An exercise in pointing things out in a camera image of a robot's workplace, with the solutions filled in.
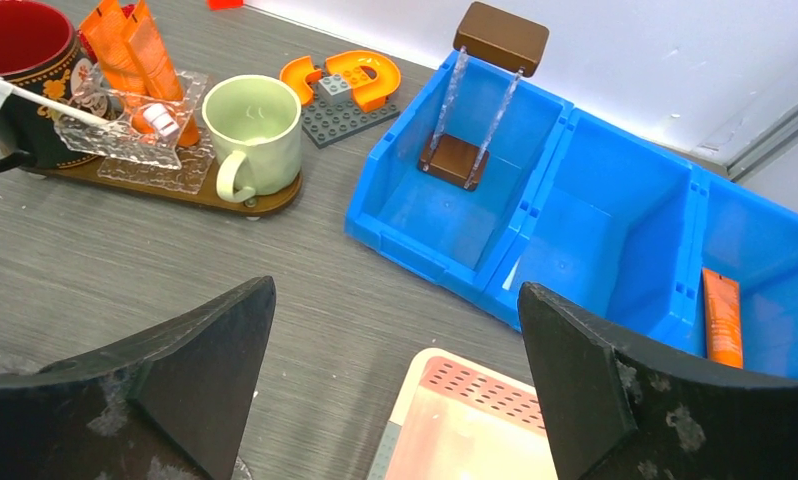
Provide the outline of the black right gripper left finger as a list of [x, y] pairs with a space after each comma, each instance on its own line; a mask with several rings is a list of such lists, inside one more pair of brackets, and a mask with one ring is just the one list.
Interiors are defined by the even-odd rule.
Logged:
[[273, 323], [257, 277], [109, 345], [0, 375], [0, 479], [238, 479]]

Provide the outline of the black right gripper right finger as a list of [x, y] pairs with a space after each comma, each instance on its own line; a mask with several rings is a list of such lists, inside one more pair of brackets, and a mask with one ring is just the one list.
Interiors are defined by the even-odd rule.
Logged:
[[798, 479], [798, 381], [724, 366], [538, 284], [518, 313], [562, 479]]

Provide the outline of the clear glass toothbrush holder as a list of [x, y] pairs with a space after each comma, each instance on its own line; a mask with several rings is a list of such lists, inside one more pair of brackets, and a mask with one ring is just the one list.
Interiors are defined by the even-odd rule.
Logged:
[[55, 131], [71, 150], [98, 155], [103, 163], [97, 175], [164, 190], [195, 195], [215, 163], [215, 153], [206, 129], [199, 128], [200, 140], [192, 146], [177, 144], [178, 136], [162, 137], [156, 131], [142, 133], [134, 128], [139, 112], [154, 103], [151, 97], [112, 89], [101, 69], [94, 66], [70, 99], [76, 108], [107, 100], [118, 116], [106, 126], [93, 126], [61, 115]]

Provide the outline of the light green mug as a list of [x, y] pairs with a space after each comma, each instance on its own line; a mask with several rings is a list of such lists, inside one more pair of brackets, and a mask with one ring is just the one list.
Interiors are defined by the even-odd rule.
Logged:
[[201, 116], [216, 154], [218, 197], [244, 203], [292, 185], [302, 168], [302, 106], [287, 84], [237, 75], [205, 95]]

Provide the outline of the white toothbrush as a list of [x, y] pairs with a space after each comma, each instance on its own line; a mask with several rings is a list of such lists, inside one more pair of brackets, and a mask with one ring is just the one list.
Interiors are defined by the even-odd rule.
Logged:
[[26, 99], [40, 106], [50, 108], [52, 110], [57, 111], [60, 114], [69, 116], [88, 125], [101, 126], [101, 125], [106, 125], [108, 123], [108, 120], [106, 119], [95, 116], [91, 113], [77, 109], [75, 107], [57, 102], [55, 100], [48, 99], [42, 95], [38, 95], [31, 91], [22, 89], [0, 77], [0, 109], [7, 101], [7, 99], [12, 95]]

